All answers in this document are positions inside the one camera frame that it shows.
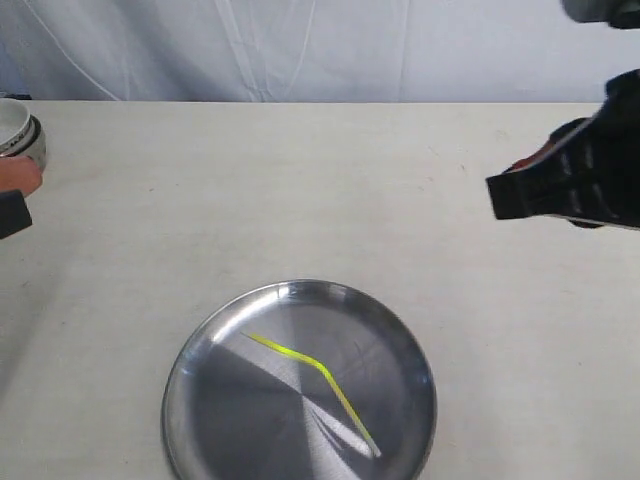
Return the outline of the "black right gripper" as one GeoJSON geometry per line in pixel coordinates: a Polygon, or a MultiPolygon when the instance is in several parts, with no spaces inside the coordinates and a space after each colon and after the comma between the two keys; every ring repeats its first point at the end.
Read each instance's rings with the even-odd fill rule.
{"type": "Polygon", "coordinates": [[[496,219],[554,216],[581,228],[639,227],[639,71],[610,79],[605,93],[593,124],[596,152],[593,120],[577,118],[486,179],[496,219]]]}

